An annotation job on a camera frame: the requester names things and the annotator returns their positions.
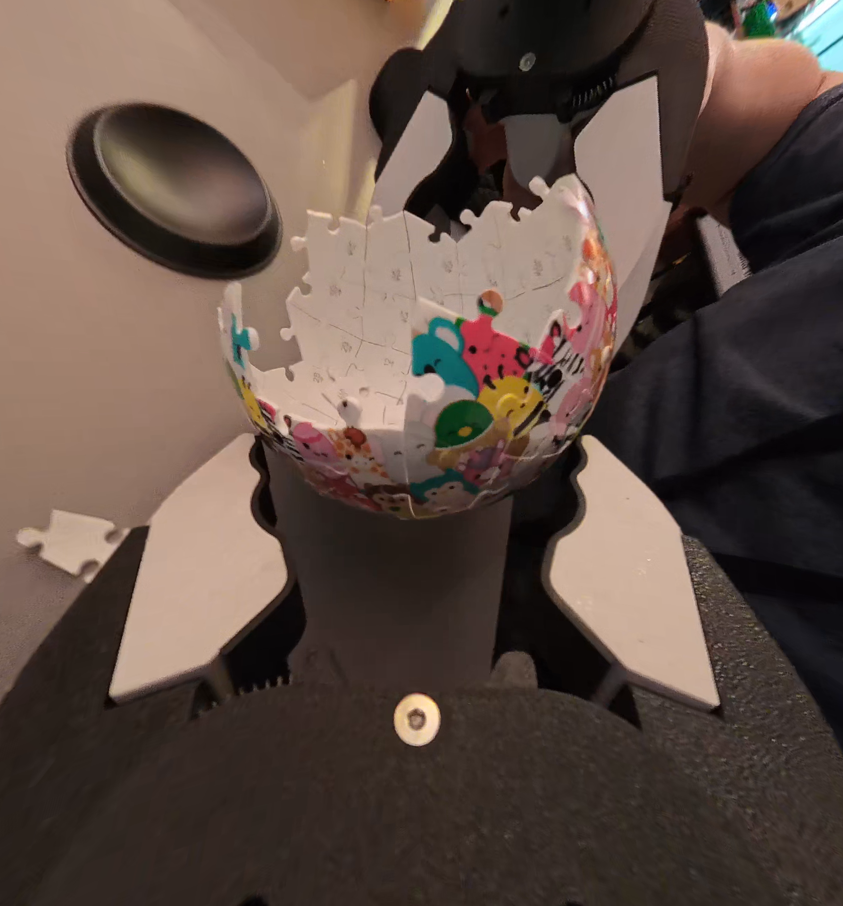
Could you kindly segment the person's right forearm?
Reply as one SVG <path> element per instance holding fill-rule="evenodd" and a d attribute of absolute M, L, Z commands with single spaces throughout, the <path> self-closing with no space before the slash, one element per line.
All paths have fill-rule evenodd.
<path fill-rule="evenodd" d="M 709 74 L 676 215 L 704 211 L 728 225 L 738 185 L 808 104 L 843 84 L 843 73 L 825 70 L 798 42 L 738 40 L 710 22 L 706 31 Z"/>

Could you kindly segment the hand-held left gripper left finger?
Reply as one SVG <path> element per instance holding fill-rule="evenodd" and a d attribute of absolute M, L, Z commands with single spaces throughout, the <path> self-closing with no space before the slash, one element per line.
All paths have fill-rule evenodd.
<path fill-rule="evenodd" d="M 291 591 L 284 548 L 253 510 L 263 477 L 255 441 L 236 437 L 151 517 L 110 681 L 114 703 L 189 680 L 233 694 L 227 655 Z"/>

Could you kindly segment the black puzzle ball stand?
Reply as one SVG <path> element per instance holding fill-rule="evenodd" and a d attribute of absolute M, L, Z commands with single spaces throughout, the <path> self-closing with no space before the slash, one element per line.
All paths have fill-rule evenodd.
<path fill-rule="evenodd" d="M 185 111 L 143 101 L 92 110 L 66 163 L 94 218 L 169 270 L 233 280 L 279 252 L 283 222 L 266 182 L 225 134 Z"/>

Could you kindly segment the white puzzle piece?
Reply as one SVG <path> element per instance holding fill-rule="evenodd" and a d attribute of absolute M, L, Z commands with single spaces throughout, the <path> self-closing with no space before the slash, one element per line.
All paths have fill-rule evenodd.
<path fill-rule="evenodd" d="M 53 509 L 46 527 L 23 527 L 16 540 L 44 562 L 89 584 L 128 534 L 109 520 Z"/>

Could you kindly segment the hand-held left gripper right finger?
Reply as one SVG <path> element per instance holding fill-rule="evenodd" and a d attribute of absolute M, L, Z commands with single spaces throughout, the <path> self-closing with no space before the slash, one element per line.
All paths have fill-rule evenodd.
<path fill-rule="evenodd" d="M 713 711 L 720 697 L 683 536 L 665 505 L 595 437 L 573 473 L 579 514 L 548 543 L 542 582 L 608 661 L 591 701 L 626 685 Z"/>

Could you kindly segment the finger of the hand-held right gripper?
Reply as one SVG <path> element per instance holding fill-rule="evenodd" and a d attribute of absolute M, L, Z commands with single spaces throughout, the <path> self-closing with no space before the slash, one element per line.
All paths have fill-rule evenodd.
<path fill-rule="evenodd" d="M 427 89 L 375 177 L 375 211 L 427 217 L 438 205 L 437 173 L 454 143 L 447 102 Z"/>
<path fill-rule="evenodd" d="M 574 157 L 617 281 L 617 353 L 647 298 L 671 208 L 663 192 L 657 77 L 610 96 L 577 136 Z"/>

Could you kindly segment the person's dark blue clothing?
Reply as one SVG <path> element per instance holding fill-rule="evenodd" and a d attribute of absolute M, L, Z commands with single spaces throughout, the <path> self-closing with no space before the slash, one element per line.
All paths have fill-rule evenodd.
<path fill-rule="evenodd" d="M 750 276 L 612 374 L 589 431 L 718 561 L 843 749 L 843 83 L 722 212 Z"/>

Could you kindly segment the jagged colourful puzzle ball bowl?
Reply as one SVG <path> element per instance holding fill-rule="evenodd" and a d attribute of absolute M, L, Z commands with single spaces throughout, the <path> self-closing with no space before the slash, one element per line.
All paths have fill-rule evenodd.
<path fill-rule="evenodd" d="M 292 366 L 262 371 L 241 286 L 218 309 L 225 369 L 257 435 L 319 494 L 399 519 L 527 486 L 579 434 L 609 371 L 617 285 L 575 175 L 533 211 L 465 211 L 459 239 L 407 211 L 310 211 L 285 301 Z"/>

